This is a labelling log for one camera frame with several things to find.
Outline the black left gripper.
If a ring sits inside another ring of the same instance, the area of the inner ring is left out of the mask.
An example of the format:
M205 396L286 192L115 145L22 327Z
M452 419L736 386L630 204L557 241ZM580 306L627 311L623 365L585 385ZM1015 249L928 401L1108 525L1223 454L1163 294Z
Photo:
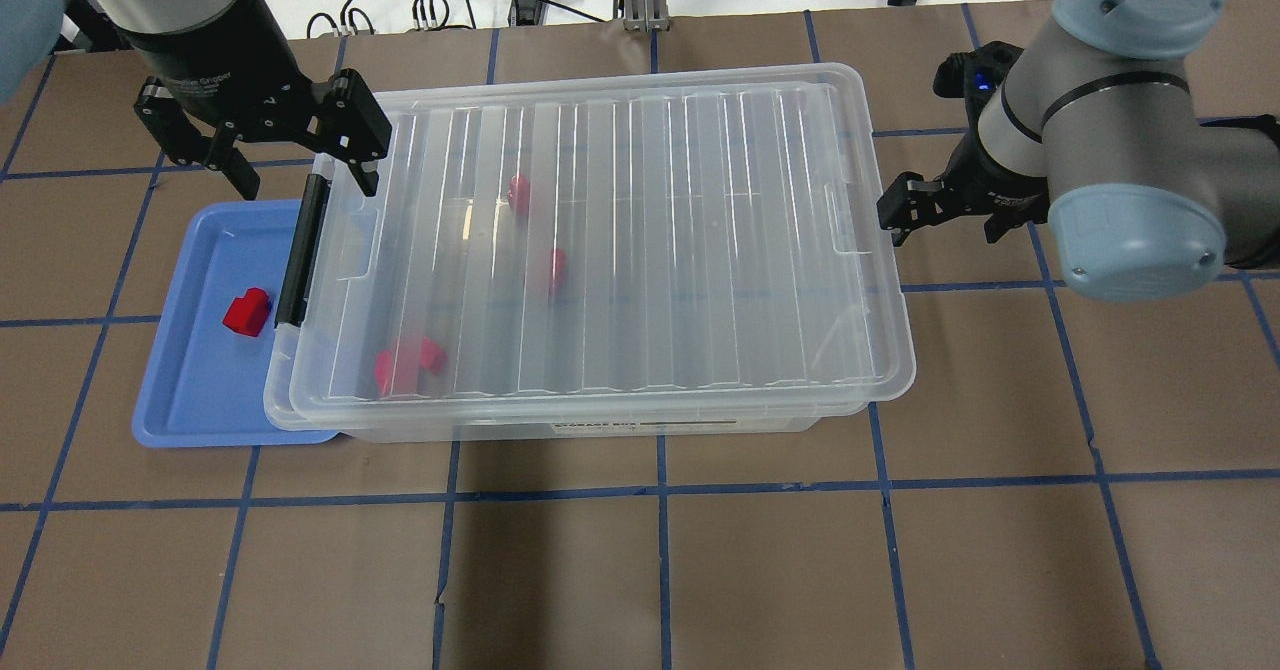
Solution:
M120 0L120 29L151 74L134 114L170 163L218 172L253 201L260 177L237 142L291 142L378 193L392 123L375 94L355 69L314 83L265 0Z

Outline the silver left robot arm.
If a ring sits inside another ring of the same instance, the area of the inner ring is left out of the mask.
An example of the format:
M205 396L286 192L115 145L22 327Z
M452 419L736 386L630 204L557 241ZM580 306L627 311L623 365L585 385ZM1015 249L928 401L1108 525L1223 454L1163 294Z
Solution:
M3 99L55 47L72 0L3 0ZM362 76L310 79L266 0L99 0L148 68L134 114L164 156L223 174L253 200L239 143L294 143L344 163L378 191L392 126Z

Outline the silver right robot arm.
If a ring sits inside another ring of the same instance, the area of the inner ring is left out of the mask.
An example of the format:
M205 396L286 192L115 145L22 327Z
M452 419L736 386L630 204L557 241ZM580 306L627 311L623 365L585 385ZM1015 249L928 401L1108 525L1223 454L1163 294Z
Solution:
M983 217L995 243L1051 228L1061 277L1088 298L1196 291L1277 266L1277 119L1197 119L1185 59L1225 0L1053 0L1028 47L948 55L933 91L968 128L947 167L900 174L877 204L900 246Z

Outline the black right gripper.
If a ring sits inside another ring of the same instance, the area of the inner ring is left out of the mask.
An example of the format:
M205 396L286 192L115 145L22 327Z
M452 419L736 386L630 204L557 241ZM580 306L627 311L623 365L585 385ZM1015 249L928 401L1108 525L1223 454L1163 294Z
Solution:
M893 249L924 228L964 217L983 217L987 243L1027 224L1048 220L1047 181L998 159L997 132L980 129L983 111L1005 118L998 91L1023 49L1004 41L988 42L969 53L951 53L937 67L932 92L964 104L968 129L951 152L946 168L925 181L914 172L899 174L877 200L879 228L888 231Z

